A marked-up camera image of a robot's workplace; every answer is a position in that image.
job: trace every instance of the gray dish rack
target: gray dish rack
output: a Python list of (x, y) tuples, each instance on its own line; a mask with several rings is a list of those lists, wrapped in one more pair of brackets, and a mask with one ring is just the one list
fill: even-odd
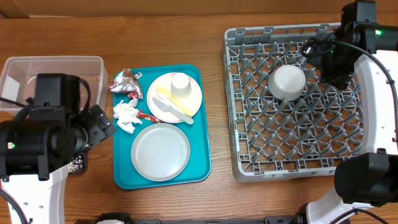
[[(339, 23), (228, 29), (223, 76), (228, 102), (233, 175), (240, 182), (333, 175), (362, 144), (361, 92), (355, 75), (339, 91), (299, 49), (310, 37), (327, 39)], [(304, 71), (306, 87), (281, 101), (267, 80), (282, 65)]]

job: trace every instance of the white cup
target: white cup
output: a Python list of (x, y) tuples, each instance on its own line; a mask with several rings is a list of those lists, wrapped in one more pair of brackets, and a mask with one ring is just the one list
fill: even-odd
[(295, 100), (304, 91), (305, 75), (294, 65), (283, 65), (268, 78), (268, 88), (280, 100)]
[(172, 77), (170, 93), (176, 100), (182, 100), (191, 93), (191, 81), (185, 73), (178, 72)]

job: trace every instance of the white plate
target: white plate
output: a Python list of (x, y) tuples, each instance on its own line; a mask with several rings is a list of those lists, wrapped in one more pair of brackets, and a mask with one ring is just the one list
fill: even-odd
[(178, 176), (187, 166), (191, 149), (188, 138), (171, 124), (153, 124), (142, 130), (131, 148), (131, 160), (138, 173), (153, 181)]
[[(179, 122), (182, 122), (182, 120), (170, 112), (163, 112), (162, 110), (160, 110), (151, 99), (152, 99), (152, 97), (155, 97), (155, 98), (159, 99), (160, 101), (162, 101), (163, 103), (165, 103), (166, 105), (169, 103), (169, 105), (172, 108), (183, 113), (177, 106), (175, 106), (169, 100), (162, 99), (156, 92), (156, 88), (159, 86), (164, 87), (170, 91), (172, 77), (176, 73), (177, 72), (170, 72), (170, 73), (164, 74), (164, 75), (160, 76), (159, 78), (157, 78), (150, 85), (150, 87), (148, 89), (148, 93), (147, 93), (147, 104), (148, 104), (150, 112), (155, 117), (159, 118), (161, 121), (164, 121), (167, 123), (179, 123)], [(189, 77), (189, 80), (191, 82), (191, 88), (192, 88), (191, 94), (189, 96), (187, 96), (186, 98), (179, 100), (179, 102), (182, 105), (184, 105), (185, 107), (187, 107), (188, 109), (190, 109), (192, 111), (192, 113), (195, 115), (198, 112), (200, 105), (201, 105), (201, 99), (202, 99), (201, 89), (200, 89), (199, 84), (192, 77)]]

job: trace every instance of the cable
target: cable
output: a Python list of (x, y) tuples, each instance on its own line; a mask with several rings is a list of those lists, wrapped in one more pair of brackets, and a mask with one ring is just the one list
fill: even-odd
[(395, 81), (391, 78), (390, 73), (388, 72), (388, 70), (385, 68), (385, 66), (372, 54), (370, 54), (369, 52), (365, 51), (364, 49), (357, 47), (355, 45), (346, 43), (346, 42), (342, 42), (342, 41), (337, 41), (337, 40), (316, 40), (313, 42), (307, 42), (306, 44), (304, 44), (302, 46), (302, 48), (300, 49), (300, 53), (304, 56), (303, 52), (304, 50), (306, 50), (307, 48), (315, 45), (315, 44), (335, 44), (335, 45), (344, 45), (347, 46), (353, 50), (356, 50), (358, 52), (361, 52), (362, 54), (365, 54), (366, 56), (368, 56), (370, 59), (372, 59), (383, 71), (383, 73), (385, 74), (385, 76), (387, 77), (387, 81), (390, 84), (391, 87), (391, 92), (392, 92), (392, 97), (394, 99), (394, 108), (395, 108), (395, 123), (396, 123), (396, 143), (397, 143), (397, 147), (398, 147), (398, 96), (397, 96), (397, 90), (396, 90), (396, 86), (395, 86)]
[(19, 219), (21, 219), (21, 223), (22, 224), (29, 224), (26, 216), (24, 214), (24, 212), (22, 211), (22, 209), (20, 208), (20, 206), (18, 205), (18, 203), (9, 195), (7, 194), (7, 192), (5, 192), (3, 189), (0, 189), (0, 195), (7, 200), (8, 203), (10, 203), (10, 205), (15, 209), (15, 211), (17, 212)]
[(339, 221), (343, 220), (343, 219), (344, 219), (345, 217), (347, 217), (348, 215), (351, 215), (352, 213), (357, 213), (357, 212), (365, 213), (365, 214), (367, 214), (367, 215), (369, 215), (369, 216), (375, 218), (377, 221), (379, 221), (379, 222), (381, 222), (381, 223), (383, 223), (383, 224), (388, 224), (388, 222), (386, 222), (384, 219), (380, 218), (379, 216), (377, 216), (377, 215), (375, 215), (375, 214), (373, 214), (373, 213), (371, 213), (371, 212), (369, 212), (369, 211), (367, 211), (367, 210), (360, 209), (360, 208), (353, 208), (353, 209), (351, 209), (350, 211), (341, 214), (340, 216), (338, 216), (337, 218), (335, 218), (332, 222), (330, 222), (330, 224), (336, 224), (336, 223), (338, 223)]
[(86, 105), (83, 108), (83, 111), (88, 111), (90, 107), (90, 98), (91, 98), (91, 91), (90, 91), (90, 86), (88, 85), (87, 81), (84, 79), (79, 79), (79, 82), (86, 88), (87, 90), (87, 100), (86, 100)]
[(25, 107), (25, 105), (23, 105), (22, 103), (18, 103), (18, 102), (12, 101), (12, 100), (8, 100), (8, 99), (5, 99), (3, 97), (0, 97), (0, 101), (4, 101), (6, 103), (10, 103), (10, 104), (17, 105), (17, 106), (20, 106), (20, 107)]
[(14, 117), (14, 121), (21, 122), (29, 115), (30, 105), (20, 109)]
[(311, 57), (319, 57), (325, 54), (330, 53), (332, 50), (334, 50), (337, 46), (332, 46), (330, 47), (328, 50), (322, 51), (320, 53), (317, 52), (316, 48), (314, 47), (313, 50), (316, 52), (316, 54), (307, 54), (304, 52), (304, 49), (307, 49), (309, 46), (315, 45), (318, 43), (318, 41), (311, 37), (310, 40), (313, 40), (312, 42), (307, 42), (305, 45), (303, 45), (303, 47), (300, 49), (300, 53), (307, 58), (311, 58)]

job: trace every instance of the candy wrapper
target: candy wrapper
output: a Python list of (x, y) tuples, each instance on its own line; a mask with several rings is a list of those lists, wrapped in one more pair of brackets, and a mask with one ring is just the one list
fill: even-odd
[(137, 118), (144, 118), (145, 120), (147, 120), (147, 121), (152, 121), (152, 122), (155, 123), (155, 124), (158, 124), (158, 123), (161, 123), (161, 122), (162, 122), (159, 118), (157, 118), (157, 117), (155, 117), (155, 116), (148, 115), (148, 114), (144, 114), (144, 112), (143, 112), (142, 110), (140, 110), (140, 111), (138, 112)]
[(130, 99), (142, 99), (144, 94), (138, 82), (141, 76), (141, 72), (133, 74), (130, 68), (123, 69), (123, 71), (116, 75), (113, 83), (110, 84), (108, 88), (113, 93), (128, 93)]

